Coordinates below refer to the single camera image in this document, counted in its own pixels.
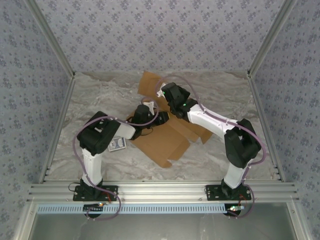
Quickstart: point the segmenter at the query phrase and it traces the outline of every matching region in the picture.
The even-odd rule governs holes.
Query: metal extrusion bar
[[[61,63],[63,69],[65,70],[66,74],[68,74],[69,78],[73,76],[72,67],[64,54],[61,46],[59,45],[54,33],[49,27],[47,20],[43,13],[41,12],[38,4],[35,0],[24,0],[25,4],[29,8],[31,14],[33,15],[34,20],[39,25],[43,35],[45,36],[46,40],[50,44],[53,52],[55,53],[56,57],[58,58],[59,62]]]
[[[301,203],[293,201],[288,202],[287,207],[297,238],[299,240],[312,240],[313,237],[308,227]]]
[[[69,102],[72,96],[72,92],[75,86],[75,79],[74,77],[71,78],[71,81],[68,85],[67,88],[67,92],[65,94],[64,100],[63,100],[63,104],[62,104],[62,108],[60,110],[60,114],[57,120],[57,123],[55,125],[55,129],[53,132],[53,138],[51,140],[49,149],[48,149],[48,153],[46,155],[45,161],[43,163],[43,167],[42,167],[42,171],[40,174],[40,178],[39,178],[39,183],[43,183],[46,177],[46,173],[48,168],[51,166],[52,164],[52,160],[55,156],[55,152],[57,149],[57,145],[58,145],[58,141],[59,141],[59,137],[60,137],[60,133],[62,130],[62,126],[65,120],[65,116],[67,114],[67,110],[68,110],[68,106],[69,106]]]
[[[256,72],[258,71],[258,68],[264,61],[269,49],[271,48],[281,28],[285,24],[296,2],[297,0],[285,0],[283,2],[277,16],[275,17],[275,20],[273,21],[272,26],[269,29],[269,32],[267,33],[258,50],[258,53],[255,55],[252,61],[252,64],[249,68],[250,77],[255,76]]]
[[[280,181],[246,181],[254,192],[257,203],[287,203],[299,200],[294,183]],[[119,197],[124,204],[195,204],[208,203],[205,186],[218,185],[219,181],[159,181],[123,182],[106,181],[105,185],[117,185]],[[69,182],[34,184],[28,201],[34,203],[74,203]],[[215,203],[235,203],[217,200]]]
[[[264,136],[265,136],[265,141],[267,143],[271,159],[272,159],[273,163],[276,164],[278,173],[280,175],[280,179],[283,182],[285,182],[286,181],[286,177],[285,177],[285,174],[284,174],[284,170],[282,168],[282,164],[281,164],[280,159],[279,159],[279,155],[278,155],[278,152],[277,152],[277,149],[276,149],[276,145],[275,145],[274,139],[272,137],[271,130],[269,128],[267,117],[265,115],[265,111],[264,111],[261,99],[259,97],[259,94],[258,94],[257,86],[255,84],[254,79],[252,79],[251,77],[248,77],[248,81],[249,81],[249,85],[250,85],[250,88],[251,88],[251,92],[252,92],[252,96],[253,96],[253,99],[254,99],[254,103],[255,103],[256,109],[258,111],[258,115],[260,117],[262,130],[263,130],[263,133],[264,133]]]
[[[29,239],[32,225],[34,223],[38,205],[35,203],[27,203],[20,214],[20,219],[15,227],[13,240]]]

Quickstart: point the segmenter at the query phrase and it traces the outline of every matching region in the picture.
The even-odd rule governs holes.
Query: glass panel
[[[287,205],[256,204],[243,219],[223,214],[121,214],[88,221],[82,214],[38,214],[29,240],[295,240]]]

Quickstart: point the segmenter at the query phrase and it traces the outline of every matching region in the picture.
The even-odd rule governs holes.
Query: patterned wallpaper
[[[246,70],[283,0],[36,0],[74,71]]]
[[[298,0],[255,81],[288,181],[320,239],[320,2]]]
[[[69,83],[23,0],[0,1],[0,239],[39,180]]]

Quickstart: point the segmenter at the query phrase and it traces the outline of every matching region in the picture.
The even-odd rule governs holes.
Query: cardboard box
[[[178,119],[170,113],[166,99],[156,96],[156,84],[159,79],[161,79],[160,76],[145,71],[139,83],[138,94],[154,99],[162,111],[169,112],[170,119],[165,124],[154,127],[152,133],[140,136],[131,142],[160,167],[169,168],[172,164],[168,160],[180,159],[190,146],[189,140],[195,142],[200,137],[204,144],[211,137],[212,132],[199,125]]]

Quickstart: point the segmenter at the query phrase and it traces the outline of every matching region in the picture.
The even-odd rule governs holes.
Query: marble surface
[[[157,72],[166,76],[172,72]],[[125,119],[136,109],[143,97],[137,94],[143,72],[79,73],[63,123],[58,146],[46,180],[76,180],[82,169],[72,150],[74,134],[97,111]],[[241,74],[227,72],[174,72],[187,78],[200,95],[202,103],[223,116],[251,121],[256,133],[264,142],[264,134],[254,104],[248,80]],[[189,89],[181,80],[172,79]],[[219,137],[212,135],[206,144],[200,140],[191,146],[172,167],[161,168],[127,140],[127,149],[103,153],[102,173],[104,180],[221,180],[229,161],[225,146]],[[276,179],[274,165],[267,155],[264,163],[253,166],[248,179]]]

